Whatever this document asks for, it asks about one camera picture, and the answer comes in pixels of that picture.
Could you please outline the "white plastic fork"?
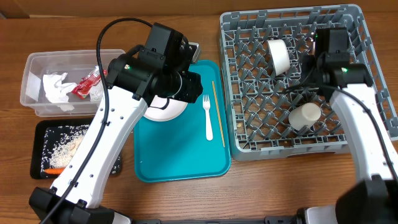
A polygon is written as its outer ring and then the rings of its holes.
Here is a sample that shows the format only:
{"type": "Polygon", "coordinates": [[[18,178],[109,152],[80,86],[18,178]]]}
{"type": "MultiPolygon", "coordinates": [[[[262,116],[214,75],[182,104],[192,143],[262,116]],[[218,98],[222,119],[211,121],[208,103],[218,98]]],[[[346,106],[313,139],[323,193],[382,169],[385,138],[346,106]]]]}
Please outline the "white plastic fork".
{"type": "Polygon", "coordinates": [[[205,121],[206,121],[206,139],[211,141],[213,139],[213,130],[211,126],[210,118],[210,98],[208,95],[203,95],[203,109],[205,110],[205,121]]]}

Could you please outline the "large pink plate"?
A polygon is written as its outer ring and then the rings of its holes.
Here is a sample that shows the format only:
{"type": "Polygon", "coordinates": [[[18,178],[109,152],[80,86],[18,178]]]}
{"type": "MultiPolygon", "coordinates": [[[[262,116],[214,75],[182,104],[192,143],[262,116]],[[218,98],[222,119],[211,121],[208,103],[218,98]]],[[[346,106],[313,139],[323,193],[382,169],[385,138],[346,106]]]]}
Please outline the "large pink plate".
{"type": "Polygon", "coordinates": [[[155,95],[144,117],[151,121],[170,121],[183,113],[188,103],[155,95]]]}

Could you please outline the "white bowl with peanuts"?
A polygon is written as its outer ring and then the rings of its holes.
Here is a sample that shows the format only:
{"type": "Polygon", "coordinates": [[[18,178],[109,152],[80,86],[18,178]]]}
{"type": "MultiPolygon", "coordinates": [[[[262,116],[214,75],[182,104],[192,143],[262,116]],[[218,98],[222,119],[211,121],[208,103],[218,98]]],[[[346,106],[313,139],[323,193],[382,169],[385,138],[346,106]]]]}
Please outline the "white bowl with peanuts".
{"type": "Polygon", "coordinates": [[[267,44],[275,74],[280,75],[288,71],[290,68],[290,59],[285,42],[282,39],[268,40],[267,44]]]}

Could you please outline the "red snack wrapper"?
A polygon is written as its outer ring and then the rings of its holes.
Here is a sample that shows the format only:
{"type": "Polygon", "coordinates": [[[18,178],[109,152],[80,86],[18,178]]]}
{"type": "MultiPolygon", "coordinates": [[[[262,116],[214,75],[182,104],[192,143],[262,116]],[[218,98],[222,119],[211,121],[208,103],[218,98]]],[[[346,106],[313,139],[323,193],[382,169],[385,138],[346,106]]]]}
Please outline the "red snack wrapper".
{"type": "Polygon", "coordinates": [[[89,90],[92,86],[101,84],[101,75],[99,66],[96,66],[86,77],[81,79],[81,82],[72,90],[72,93],[84,100],[90,98],[89,90]]]}

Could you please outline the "white cup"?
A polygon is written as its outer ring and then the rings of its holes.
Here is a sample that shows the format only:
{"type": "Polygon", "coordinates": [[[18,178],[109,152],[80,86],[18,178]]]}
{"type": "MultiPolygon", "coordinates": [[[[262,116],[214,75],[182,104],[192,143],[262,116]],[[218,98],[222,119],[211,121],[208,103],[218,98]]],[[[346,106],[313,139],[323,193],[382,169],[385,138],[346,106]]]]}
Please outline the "white cup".
{"type": "Polygon", "coordinates": [[[321,109],[315,103],[306,103],[292,110],[289,114],[291,127],[299,131],[304,126],[311,127],[321,116],[321,109]]]}

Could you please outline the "orange carrot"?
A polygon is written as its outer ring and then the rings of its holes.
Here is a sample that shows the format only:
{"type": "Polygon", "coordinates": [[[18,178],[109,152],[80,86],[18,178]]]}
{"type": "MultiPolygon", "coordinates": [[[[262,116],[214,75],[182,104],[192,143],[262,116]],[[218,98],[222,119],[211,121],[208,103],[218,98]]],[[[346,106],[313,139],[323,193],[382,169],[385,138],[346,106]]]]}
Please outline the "orange carrot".
{"type": "Polygon", "coordinates": [[[64,168],[52,168],[52,169],[44,169],[46,174],[51,175],[60,175],[64,171],[64,168]]]}

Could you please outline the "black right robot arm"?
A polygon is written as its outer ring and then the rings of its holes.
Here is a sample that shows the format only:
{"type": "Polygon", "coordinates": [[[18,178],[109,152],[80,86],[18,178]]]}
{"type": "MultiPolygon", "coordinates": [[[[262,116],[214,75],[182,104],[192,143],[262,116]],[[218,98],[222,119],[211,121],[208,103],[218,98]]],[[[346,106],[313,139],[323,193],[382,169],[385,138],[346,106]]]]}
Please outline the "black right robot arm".
{"type": "Polygon", "coordinates": [[[397,152],[381,119],[368,67],[352,63],[346,28],[317,29],[302,86],[317,88],[343,128],[357,182],[333,205],[306,208],[306,223],[397,223],[397,152]]]}

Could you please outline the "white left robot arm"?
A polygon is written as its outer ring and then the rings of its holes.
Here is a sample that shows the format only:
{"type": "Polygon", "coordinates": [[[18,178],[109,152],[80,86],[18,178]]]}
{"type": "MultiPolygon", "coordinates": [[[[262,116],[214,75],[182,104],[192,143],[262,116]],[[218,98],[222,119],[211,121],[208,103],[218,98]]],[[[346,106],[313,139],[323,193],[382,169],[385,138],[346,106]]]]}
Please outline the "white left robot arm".
{"type": "Polygon", "coordinates": [[[137,45],[100,70],[103,97],[75,155],[49,189],[37,187],[29,204],[42,223],[131,223],[101,205],[111,169],[137,122],[155,97],[194,103],[202,94],[200,46],[181,32],[150,25],[137,45]]]}

